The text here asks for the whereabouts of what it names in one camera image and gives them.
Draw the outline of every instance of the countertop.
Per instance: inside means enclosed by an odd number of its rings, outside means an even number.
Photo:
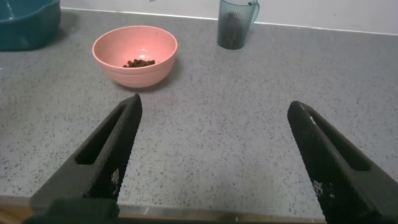
[[[164,28],[179,49],[143,90],[113,83],[91,55],[105,32]],[[216,44],[217,22],[63,10],[55,40],[0,53],[0,195],[30,197],[123,99],[143,115],[119,194],[154,205],[322,218],[287,109],[316,109],[398,180],[398,37],[253,25]]]

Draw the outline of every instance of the teal container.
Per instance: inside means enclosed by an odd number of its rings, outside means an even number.
[[[257,0],[220,0],[218,45],[230,50],[241,49],[259,11]]]
[[[0,50],[34,50],[58,30],[59,0],[0,0]]]

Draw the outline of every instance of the dark gray cup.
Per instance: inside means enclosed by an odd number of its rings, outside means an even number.
[[[250,25],[257,19],[257,0],[220,0],[218,14],[218,45],[225,49],[241,49]]]

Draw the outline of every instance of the white wall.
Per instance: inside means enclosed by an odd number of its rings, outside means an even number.
[[[398,35],[398,0],[259,0],[258,22]],[[63,0],[62,7],[218,17],[218,0]]]

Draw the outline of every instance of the bowl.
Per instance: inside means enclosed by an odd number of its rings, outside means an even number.
[[[58,30],[59,0],[0,0],[0,50],[34,50]]]
[[[93,55],[110,79],[124,86],[142,88],[155,85],[169,74],[177,47],[177,40],[166,30],[129,26],[109,31],[98,38],[93,45]],[[155,60],[155,64],[123,67],[134,59]]]

